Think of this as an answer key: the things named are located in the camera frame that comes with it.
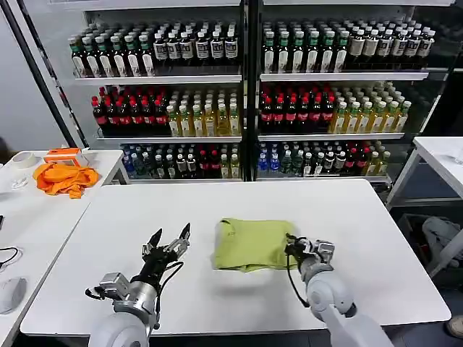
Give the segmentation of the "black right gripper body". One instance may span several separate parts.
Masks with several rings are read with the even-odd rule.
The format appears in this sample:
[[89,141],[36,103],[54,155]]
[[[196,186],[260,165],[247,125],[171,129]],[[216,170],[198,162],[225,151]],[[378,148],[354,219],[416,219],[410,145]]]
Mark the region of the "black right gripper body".
[[315,259],[315,253],[313,251],[313,243],[306,237],[296,238],[294,242],[294,255],[293,257],[297,261],[298,269],[301,268],[302,263],[308,259]]

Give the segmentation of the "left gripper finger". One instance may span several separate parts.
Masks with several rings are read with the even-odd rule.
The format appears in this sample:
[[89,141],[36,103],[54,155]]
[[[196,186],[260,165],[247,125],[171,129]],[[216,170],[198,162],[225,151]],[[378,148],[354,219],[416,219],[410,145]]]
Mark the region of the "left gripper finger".
[[148,256],[151,254],[151,252],[158,247],[158,243],[161,239],[162,236],[162,228],[158,229],[157,232],[155,232],[149,241],[142,245],[142,256]]
[[187,223],[187,225],[182,229],[179,237],[163,248],[165,253],[167,253],[170,257],[181,257],[190,246],[190,228],[190,223]]

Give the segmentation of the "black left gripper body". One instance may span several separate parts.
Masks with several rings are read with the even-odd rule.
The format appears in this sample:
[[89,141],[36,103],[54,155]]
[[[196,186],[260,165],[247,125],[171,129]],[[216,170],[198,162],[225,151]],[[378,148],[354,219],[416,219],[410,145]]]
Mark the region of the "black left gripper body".
[[152,249],[149,254],[143,256],[145,264],[134,282],[148,283],[151,286],[159,286],[160,280],[167,266],[174,262],[174,251],[164,248]]

